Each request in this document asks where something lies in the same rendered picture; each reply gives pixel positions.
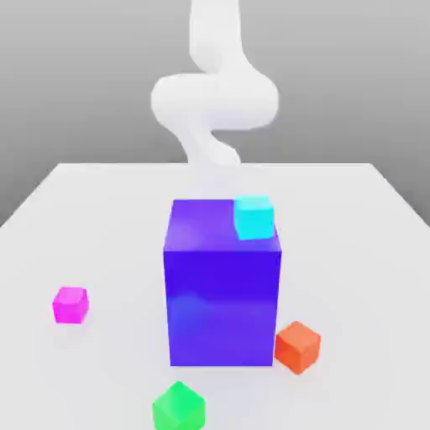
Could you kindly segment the small cyan cube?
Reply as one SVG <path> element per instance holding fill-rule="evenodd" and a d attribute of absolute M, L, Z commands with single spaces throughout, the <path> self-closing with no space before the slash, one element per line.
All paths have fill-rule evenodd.
<path fill-rule="evenodd" d="M 236 197 L 233 201 L 233 225 L 240 240 L 272 238 L 275 235 L 275 210 L 269 197 Z"/>

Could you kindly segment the small orange cube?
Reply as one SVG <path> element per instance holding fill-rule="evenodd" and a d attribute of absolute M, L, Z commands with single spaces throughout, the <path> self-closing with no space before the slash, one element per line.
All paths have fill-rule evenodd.
<path fill-rule="evenodd" d="M 301 322 L 292 322 L 275 336 L 275 359 L 299 375 L 318 358 L 321 336 Z"/>

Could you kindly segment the small magenta cube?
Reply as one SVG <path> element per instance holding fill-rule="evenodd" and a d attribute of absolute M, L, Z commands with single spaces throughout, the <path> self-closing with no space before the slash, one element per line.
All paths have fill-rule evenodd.
<path fill-rule="evenodd" d="M 52 302 L 56 323 L 81 324 L 89 310 L 87 289 L 62 286 Z"/>

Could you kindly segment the small green cube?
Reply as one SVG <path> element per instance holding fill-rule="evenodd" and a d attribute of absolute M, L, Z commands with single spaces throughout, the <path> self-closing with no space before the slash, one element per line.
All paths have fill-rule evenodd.
<path fill-rule="evenodd" d="M 155 430 L 201 430 L 206 423 L 203 397 L 180 381 L 153 403 Z"/>

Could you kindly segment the large purple box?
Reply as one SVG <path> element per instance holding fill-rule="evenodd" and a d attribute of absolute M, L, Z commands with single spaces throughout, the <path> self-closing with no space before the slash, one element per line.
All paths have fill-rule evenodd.
<path fill-rule="evenodd" d="M 175 199 L 163 248 L 170 363 L 273 363 L 281 243 L 241 240 L 233 201 Z"/>

